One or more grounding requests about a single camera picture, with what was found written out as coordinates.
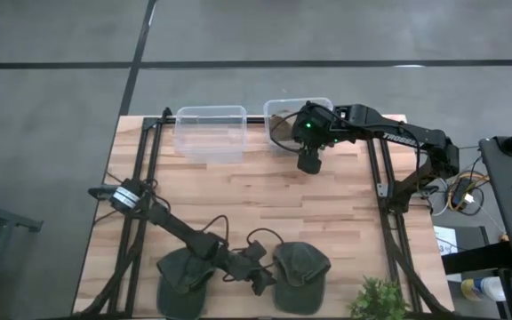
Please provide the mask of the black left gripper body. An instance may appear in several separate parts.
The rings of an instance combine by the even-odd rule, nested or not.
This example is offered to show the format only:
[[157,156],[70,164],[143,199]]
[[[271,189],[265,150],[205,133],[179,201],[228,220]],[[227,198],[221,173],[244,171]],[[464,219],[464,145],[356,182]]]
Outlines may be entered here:
[[252,292],[261,296],[268,286],[276,283],[267,267],[260,264],[266,255],[264,246],[253,241],[240,251],[232,251],[222,246],[218,251],[218,268],[222,269],[233,281],[251,283]]

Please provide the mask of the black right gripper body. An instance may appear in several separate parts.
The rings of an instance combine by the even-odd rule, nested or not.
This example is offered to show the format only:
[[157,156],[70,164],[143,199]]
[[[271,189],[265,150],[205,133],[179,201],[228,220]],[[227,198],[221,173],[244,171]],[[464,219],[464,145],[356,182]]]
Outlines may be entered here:
[[319,149],[334,143],[330,127],[334,116],[330,109],[307,101],[297,113],[292,125],[292,139],[300,146],[297,149],[297,167],[308,174],[318,174],[322,160]]

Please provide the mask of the tan baseball cap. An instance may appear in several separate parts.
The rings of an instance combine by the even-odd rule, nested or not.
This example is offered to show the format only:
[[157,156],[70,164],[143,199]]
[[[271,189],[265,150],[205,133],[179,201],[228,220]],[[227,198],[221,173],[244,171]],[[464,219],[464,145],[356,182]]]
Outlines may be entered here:
[[269,120],[270,137],[277,141],[291,140],[294,121],[294,116],[284,120],[283,116],[272,115]]

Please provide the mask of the dark green baseball cap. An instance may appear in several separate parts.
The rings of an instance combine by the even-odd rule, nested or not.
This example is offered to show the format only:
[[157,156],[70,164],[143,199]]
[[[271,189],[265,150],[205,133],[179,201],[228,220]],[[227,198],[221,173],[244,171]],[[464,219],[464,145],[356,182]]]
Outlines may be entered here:
[[157,310],[170,320],[198,320],[204,310],[207,287],[215,267],[188,248],[172,251],[157,264]]
[[273,264],[275,307],[300,316],[317,313],[324,301],[326,274],[332,267],[330,259],[312,244],[285,242],[276,246]]

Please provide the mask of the clear plastic bin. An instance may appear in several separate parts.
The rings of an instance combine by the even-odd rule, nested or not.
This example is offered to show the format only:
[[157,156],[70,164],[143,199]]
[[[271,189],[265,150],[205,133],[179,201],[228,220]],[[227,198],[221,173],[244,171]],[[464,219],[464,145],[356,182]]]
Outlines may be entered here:
[[[308,102],[313,102],[330,110],[333,110],[332,102],[325,97],[315,98],[297,98],[297,99],[284,99],[284,100],[269,100],[263,106],[264,120],[265,120],[265,133],[268,139],[268,144],[275,148],[278,152],[285,152],[274,142],[274,138],[270,137],[269,120],[272,115],[283,116],[284,118],[291,113],[298,112]],[[287,148],[298,149],[300,144],[293,139],[288,141],[277,141]]]
[[240,163],[247,145],[246,110],[238,105],[180,108],[173,144],[190,163]]

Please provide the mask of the green potted plant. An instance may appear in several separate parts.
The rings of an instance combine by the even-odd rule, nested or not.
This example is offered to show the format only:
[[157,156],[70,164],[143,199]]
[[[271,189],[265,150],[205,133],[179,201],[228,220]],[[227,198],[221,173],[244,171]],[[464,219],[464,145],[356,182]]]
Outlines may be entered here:
[[404,320],[409,307],[400,283],[365,276],[348,311],[350,318],[357,320]]

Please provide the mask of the black power adapter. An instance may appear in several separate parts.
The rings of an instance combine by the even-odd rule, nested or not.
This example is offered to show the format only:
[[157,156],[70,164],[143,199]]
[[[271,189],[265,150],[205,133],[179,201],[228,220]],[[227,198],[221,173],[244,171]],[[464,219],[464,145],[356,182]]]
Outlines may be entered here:
[[457,182],[454,183],[450,200],[452,207],[456,208],[460,205],[463,205],[465,194],[471,184],[472,180],[470,178],[460,178]]

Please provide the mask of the white paper sheet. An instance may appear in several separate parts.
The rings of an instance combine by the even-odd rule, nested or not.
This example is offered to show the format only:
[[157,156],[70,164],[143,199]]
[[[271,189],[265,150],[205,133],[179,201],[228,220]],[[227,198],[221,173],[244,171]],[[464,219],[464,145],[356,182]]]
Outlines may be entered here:
[[459,251],[456,233],[453,228],[434,226],[434,232],[438,249],[442,256],[457,253]]

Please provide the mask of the black shelf board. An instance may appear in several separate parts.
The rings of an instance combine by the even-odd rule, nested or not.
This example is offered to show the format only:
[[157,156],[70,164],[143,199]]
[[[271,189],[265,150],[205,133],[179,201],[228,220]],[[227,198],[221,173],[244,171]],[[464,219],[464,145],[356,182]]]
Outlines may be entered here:
[[494,268],[512,270],[512,249],[509,242],[451,253],[442,257],[446,275]]

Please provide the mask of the white and yellow bottle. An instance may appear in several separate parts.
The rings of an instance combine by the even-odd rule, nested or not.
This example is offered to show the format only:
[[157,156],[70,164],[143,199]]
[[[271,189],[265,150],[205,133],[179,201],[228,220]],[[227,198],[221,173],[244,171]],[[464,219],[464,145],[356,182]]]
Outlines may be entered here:
[[470,278],[460,284],[462,294],[468,300],[490,300],[502,302],[506,300],[501,280],[498,276]]

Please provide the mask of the black aluminium table frame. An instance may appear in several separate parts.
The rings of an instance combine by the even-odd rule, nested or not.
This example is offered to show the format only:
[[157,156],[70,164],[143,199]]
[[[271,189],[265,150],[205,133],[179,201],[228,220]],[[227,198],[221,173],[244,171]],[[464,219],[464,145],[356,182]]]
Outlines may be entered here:
[[321,318],[345,318],[348,304],[368,276],[389,278],[388,260],[400,251],[417,276],[403,282],[404,294],[416,293],[419,318],[449,316],[453,311],[444,268],[429,214],[414,206],[392,237],[384,237],[377,185],[387,171],[404,179],[415,167],[412,148],[393,142],[359,141],[329,148],[322,171],[308,175],[297,159],[276,151],[262,116],[247,119],[247,145],[239,163],[193,164],[174,147],[172,117],[125,116],[116,128],[107,182],[139,173],[157,180],[157,193],[193,228],[228,232],[232,246],[263,228],[260,242],[275,244],[275,233],[288,241],[306,241],[331,260]]

